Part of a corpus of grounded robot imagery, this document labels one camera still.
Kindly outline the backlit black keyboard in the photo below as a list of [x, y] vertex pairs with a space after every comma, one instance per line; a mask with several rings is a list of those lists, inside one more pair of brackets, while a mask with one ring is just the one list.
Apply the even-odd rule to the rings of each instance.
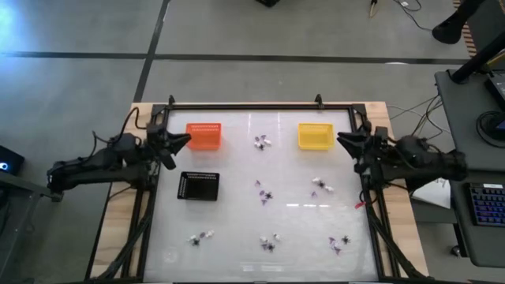
[[469, 183], [467, 193], [476, 226], [505, 227], [505, 185]]

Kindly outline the yellow plastic basket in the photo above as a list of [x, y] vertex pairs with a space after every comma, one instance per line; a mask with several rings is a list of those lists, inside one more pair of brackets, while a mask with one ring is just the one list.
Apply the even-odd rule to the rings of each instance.
[[301, 150], [326, 151], [335, 145], [334, 129], [330, 123], [299, 123], [297, 131]]

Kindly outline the orange plastic basket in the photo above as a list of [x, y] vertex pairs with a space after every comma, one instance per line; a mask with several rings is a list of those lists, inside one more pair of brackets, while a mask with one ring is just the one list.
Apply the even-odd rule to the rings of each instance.
[[214, 151], [221, 146], [220, 123], [188, 123], [186, 132], [191, 136], [187, 146], [194, 151]]

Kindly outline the black round object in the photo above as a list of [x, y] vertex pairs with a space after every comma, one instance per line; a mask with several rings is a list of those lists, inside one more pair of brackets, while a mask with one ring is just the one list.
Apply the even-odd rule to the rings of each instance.
[[476, 120], [479, 137], [494, 148], [505, 148], [505, 112], [487, 111]]

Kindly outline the grey desk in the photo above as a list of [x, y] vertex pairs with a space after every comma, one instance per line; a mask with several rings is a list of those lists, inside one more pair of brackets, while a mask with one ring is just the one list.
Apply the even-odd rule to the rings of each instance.
[[451, 129], [454, 145], [466, 155], [471, 170], [505, 171], [505, 148], [487, 144], [477, 132], [477, 119], [499, 105], [484, 86], [486, 75], [472, 75], [456, 84], [448, 71], [435, 73], [438, 93]]
[[505, 185], [505, 173], [471, 171], [464, 181], [452, 181], [451, 199], [461, 238], [463, 254], [478, 267], [505, 268], [505, 227], [476, 226], [470, 215], [469, 183]]

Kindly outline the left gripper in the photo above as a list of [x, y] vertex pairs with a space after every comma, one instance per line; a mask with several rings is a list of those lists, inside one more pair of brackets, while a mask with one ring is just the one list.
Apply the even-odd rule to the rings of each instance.
[[176, 165], [172, 154], [176, 155], [192, 139], [189, 133], [168, 133], [162, 125], [147, 125], [147, 144], [154, 156], [168, 169], [173, 170]]

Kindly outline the white paper sheet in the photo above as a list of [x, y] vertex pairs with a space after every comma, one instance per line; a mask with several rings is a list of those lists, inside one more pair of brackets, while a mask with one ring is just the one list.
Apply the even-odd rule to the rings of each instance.
[[412, 197], [428, 204], [451, 209], [451, 185], [446, 179], [438, 178], [416, 189]]

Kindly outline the grey side table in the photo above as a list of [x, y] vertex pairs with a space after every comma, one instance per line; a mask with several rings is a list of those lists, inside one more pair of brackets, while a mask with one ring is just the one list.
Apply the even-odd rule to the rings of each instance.
[[26, 181], [20, 177], [0, 172], [0, 189], [7, 191], [8, 217], [0, 217], [0, 283], [8, 276], [13, 261], [21, 249], [32, 215], [42, 196], [59, 202], [63, 194]]

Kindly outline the black device with blue light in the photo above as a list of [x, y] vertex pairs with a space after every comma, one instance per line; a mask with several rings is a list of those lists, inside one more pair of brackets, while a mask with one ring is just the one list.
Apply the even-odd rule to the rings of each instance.
[[24, 163], [24, 157], [11, 151], [8, 148], [0, 146], [0, 171], [17, 176]]

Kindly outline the black plastic basket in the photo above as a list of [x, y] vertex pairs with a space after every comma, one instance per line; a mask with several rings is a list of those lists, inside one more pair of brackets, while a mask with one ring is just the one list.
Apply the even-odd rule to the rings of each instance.
[[219, 193], [218, 173], [183, 171], [180, 176], [179, 200], [217, 201]]

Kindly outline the black diagonal pole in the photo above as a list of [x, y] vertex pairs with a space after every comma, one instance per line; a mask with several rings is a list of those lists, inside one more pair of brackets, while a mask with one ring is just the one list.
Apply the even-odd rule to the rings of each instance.
[[505, 58], [505, 32], [497, 36], [483, 50], [474, 55], [466, 64], [449, 73], [450, 79], [456, 84], [466, 81], [473, 73], [481, 70], [483, 66], [494, 65]]

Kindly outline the black stand foot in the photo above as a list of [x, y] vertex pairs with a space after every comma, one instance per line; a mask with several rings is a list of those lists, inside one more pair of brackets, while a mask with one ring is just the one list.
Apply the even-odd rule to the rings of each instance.
[[459, 7], [432, 30], [432, 37], [445, 44], [456, 44], [462, 36], [465, 23], [485, 0], [462, 0]]

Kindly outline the wooden slatted panel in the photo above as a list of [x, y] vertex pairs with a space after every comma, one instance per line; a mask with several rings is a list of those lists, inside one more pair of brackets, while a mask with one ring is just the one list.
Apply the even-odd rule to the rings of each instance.
[[[453, 7], [458, 9], [464, 0], [451, 0], [451, 1]], [[468, 18], [466, 19], [465, 23], [462, 26], [462, 39], [471, 58], [477, 54], [477, 47], [474, 43], [473, 36], [469, 28], [468, 20], [476, 13], [476, 11], [477, 7], [475, 6], [471, 10]]]

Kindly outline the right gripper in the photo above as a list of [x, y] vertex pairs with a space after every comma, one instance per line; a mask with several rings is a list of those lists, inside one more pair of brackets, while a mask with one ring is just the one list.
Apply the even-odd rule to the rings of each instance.
[[337, 141], [350, 156], [355, 156], [357, 161], [354, 165], [354, 171], [363, 174], [377, 162], [377, 159], [383, 157], [388, 144], [388, 129], [377, 126], [376, 131], [372, 133], [370, 126], [361, 125], [357, 129], [357, 133], [339, 132]]

